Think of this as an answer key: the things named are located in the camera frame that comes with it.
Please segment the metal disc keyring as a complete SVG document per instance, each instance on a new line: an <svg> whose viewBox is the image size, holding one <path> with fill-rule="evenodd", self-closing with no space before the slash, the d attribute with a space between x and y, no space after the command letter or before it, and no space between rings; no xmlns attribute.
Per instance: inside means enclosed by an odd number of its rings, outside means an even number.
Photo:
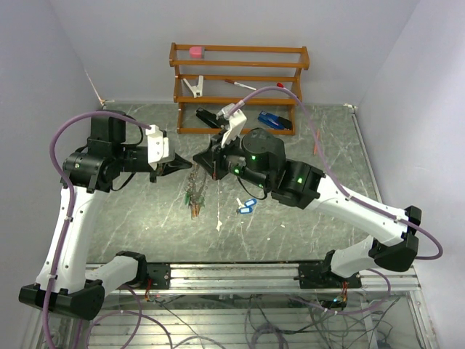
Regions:
<svg viewBox="0 0 465 349"><path fill-rule="evenodd" d="M192 220L199 216L201 209L205 206L207 174L200 165L196 164L187 178L184 201L190 209Z"/></svg>

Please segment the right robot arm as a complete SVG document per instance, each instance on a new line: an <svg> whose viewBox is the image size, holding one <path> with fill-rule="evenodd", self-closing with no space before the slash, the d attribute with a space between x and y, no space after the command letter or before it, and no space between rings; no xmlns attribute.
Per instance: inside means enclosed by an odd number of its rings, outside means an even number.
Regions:
<svg viewBox="0 0 465 349"><path fill-rule="evenodd" d="M284 142L264 129L253 129L229 143L223 142L225 136L225 132L213 136L208 148L193 157L213 180L235 175L280 204L328 214L368 234L359 243L326 254L320 264L326 286L337 287L369 268L405 272L411 267L419 249L419 208L384 206L337 185L324 171L287 159Z"/></svg>

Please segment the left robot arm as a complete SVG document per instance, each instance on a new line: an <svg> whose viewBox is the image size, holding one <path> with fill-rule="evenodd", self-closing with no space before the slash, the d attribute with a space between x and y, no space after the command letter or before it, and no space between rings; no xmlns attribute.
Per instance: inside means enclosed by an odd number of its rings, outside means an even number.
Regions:
<svg viewBox="0 0 465 349"><path fill-rule="evenodd" d="M86 145L60 164L58 138L84 119L91 121ZM45 313L92 320L111 292L123 285L139 289L149 277L146 257L136 252L119 252L98 269L86 269L91 234L114 180L122 173L147 173L155 183L192 164L175 152L156 125L107 110L83 113L63 124L52 138L49 155L62 184L60 213L43 267L33 284L21 287L18 299Z"/></svg>

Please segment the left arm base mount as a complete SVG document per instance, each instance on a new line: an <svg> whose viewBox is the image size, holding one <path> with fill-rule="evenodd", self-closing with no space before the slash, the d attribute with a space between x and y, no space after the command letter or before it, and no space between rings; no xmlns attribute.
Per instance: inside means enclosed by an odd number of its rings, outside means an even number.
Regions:
<svg viewBox="0 0 465 349"><path fill-rule="evenodd" d="M171 283L171 266L164 262L149 262L140 282L142 288L156 290L169 289Z"/></svg>

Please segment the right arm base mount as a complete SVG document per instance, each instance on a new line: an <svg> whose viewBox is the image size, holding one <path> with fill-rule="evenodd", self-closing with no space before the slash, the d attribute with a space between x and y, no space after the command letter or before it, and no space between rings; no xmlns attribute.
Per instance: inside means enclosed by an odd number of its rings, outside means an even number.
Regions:
<svg viewBox="0 0 465 349"><path fill-rule="evenodd" d="M320 260L300 262L297 268L297 277L300 289L359 289L362 287L360 275L355 273L349 278L342 278L323 267Z"/></svg>

